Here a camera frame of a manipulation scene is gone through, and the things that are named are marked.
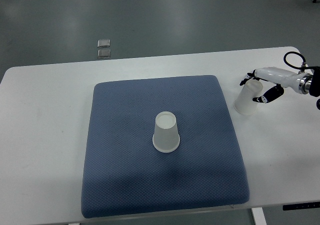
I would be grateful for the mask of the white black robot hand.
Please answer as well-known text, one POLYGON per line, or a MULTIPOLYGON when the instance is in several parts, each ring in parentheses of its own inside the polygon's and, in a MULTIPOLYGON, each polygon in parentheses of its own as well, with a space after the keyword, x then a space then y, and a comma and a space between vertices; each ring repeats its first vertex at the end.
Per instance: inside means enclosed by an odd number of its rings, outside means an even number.
POLYGON ((243 86, 249 80, 263 80, 275 84, 263 95, 252 99, 254 102, 267 104, 281 97, 285 92, 284 88, 291 88, 296 81, 297 74, 277 67, 258 68, 248 72, 239 85, 243 86))

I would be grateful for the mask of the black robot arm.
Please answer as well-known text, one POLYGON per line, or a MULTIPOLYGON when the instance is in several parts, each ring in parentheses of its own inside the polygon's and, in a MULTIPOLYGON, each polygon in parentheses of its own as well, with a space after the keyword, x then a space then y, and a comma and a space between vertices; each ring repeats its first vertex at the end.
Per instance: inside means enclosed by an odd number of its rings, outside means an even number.
POLYGON ((308 66, 305 57, 296 51, 289 51, 283 57, 284 63, 290 68, 298 70, 295 82, 291 88, 299 94, 309 94, 312 97, 318 98, 316 107, 320 109, 320 67, 308 66), (300 67, 294 66, 287 61, 289 55, 297 55, 302 59, 300 67))

